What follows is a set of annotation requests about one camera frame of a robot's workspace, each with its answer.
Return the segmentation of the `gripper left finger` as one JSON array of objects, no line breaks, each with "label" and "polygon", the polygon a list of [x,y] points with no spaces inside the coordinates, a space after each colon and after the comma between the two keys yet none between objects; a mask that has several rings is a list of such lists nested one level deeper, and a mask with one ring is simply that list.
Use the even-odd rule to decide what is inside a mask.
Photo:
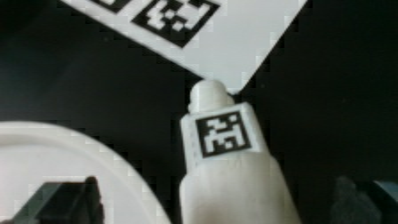
[{"label": "gripper left finger", "polygon": [[105,224],[98,180],[45,182],[13,219],[13,224]]}]

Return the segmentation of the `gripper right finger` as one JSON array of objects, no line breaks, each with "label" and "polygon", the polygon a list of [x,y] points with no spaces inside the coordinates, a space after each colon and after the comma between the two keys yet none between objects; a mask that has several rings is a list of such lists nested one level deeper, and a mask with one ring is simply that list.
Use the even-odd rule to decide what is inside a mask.
[{"label": "gripper right finger", "polygon": [[398,224],[398,182],[336,179],[331,224]]}]

